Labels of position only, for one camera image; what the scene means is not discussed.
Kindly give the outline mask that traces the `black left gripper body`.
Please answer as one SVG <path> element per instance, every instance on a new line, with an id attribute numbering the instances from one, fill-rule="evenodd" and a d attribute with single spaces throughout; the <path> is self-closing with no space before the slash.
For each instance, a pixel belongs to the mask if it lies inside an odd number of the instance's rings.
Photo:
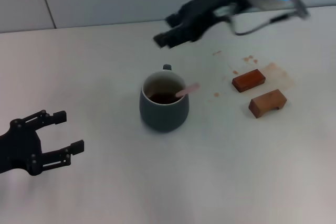
<path id="1" fill-rule="evenodd" d="M 41 142 L 34 129 L 23 120 L 12 120 L 9 130 L 0 136 L 0 174 L 23 169 L 30 175 L 42 173 Z"/>

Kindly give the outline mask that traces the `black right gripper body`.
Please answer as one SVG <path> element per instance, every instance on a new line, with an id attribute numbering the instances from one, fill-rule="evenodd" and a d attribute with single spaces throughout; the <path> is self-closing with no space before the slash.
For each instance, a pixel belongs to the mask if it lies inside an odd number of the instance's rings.
<path id="1" fill-rule="evenodd" d="M 248 8 L 248 0 L 191 0 L 181 7 L 183 16 L 181 38 L 184 42 L 195 42 L 201 38 L 210 27 L 222 21 L 214 11 L 221 7 L 233 5 L 235 13 L 241 13 Z"/>

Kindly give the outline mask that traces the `pink handled metal spoon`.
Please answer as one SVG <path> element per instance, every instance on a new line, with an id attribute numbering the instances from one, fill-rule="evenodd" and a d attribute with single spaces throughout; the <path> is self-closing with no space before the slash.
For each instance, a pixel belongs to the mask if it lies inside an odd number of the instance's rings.
<path id="1" fill-rule="evenodd" d="M 186 95 L 188 95 L 192 92 L 197 91 L 199 88 L 200 88 L 200 84 L 199 83 L 194 83 L 194 84 L 184 88 L 183 90 L 177 92 L 175 94 L 175 97 L 176 98 L 181 98 L 181 97 L 186 96 Z"/>

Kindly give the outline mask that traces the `dark grey ceramic cup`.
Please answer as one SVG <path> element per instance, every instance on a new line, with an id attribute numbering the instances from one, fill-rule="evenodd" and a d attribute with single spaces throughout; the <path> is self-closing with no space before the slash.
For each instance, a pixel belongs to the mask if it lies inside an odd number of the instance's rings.
<path id="1" fill-rule="evenodd" d="M 185 87 L 184 80 L 168 64 L 148 76 L 140 91 L 139 110 L 142 121 L 161 133 L 180 127 L 187 119 L 190 101 L 188 95 L 178 98 L 176 94 Z"/>

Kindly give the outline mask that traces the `dark reddish wooden block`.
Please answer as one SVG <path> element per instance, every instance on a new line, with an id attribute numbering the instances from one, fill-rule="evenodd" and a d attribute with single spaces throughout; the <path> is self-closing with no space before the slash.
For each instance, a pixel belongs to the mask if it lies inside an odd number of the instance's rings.
<path id="1" fill-rule="evenodd" d="M 235 77 L 232 80 L 232 85 L 239 93 L 242 93 L 261 84 L 264 84 L 265 81 L 266 77 L 258 69 L 255 69 L 253 71 Z"/>

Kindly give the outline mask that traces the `light notched wooden block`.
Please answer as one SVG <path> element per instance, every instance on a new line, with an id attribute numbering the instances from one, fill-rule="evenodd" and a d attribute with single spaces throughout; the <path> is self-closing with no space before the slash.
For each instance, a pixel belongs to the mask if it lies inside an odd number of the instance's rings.
<path id="1" fill-rule="evenodd" d="M 287 98 L 280 90 L 276 89 L 251 99 L 248 108 L 254 117 L 258 119 L 272 110 L 282 109 L 286 102 Z"/>

